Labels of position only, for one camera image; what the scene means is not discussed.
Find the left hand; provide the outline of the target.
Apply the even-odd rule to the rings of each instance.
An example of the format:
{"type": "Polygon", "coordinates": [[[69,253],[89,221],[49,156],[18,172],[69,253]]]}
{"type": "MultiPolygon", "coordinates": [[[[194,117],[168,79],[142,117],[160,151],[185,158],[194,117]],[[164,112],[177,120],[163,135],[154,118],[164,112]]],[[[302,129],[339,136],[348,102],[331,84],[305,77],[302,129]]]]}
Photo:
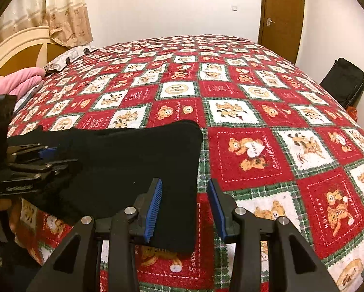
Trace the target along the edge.
{"type": "Polygon", "coordinates": [[[0,198],[0,212],[8,212],[9,221],[7,224],[13,233],[16,233],[21,215],[21,207],[21,199],[19,198],[0,198]]]}

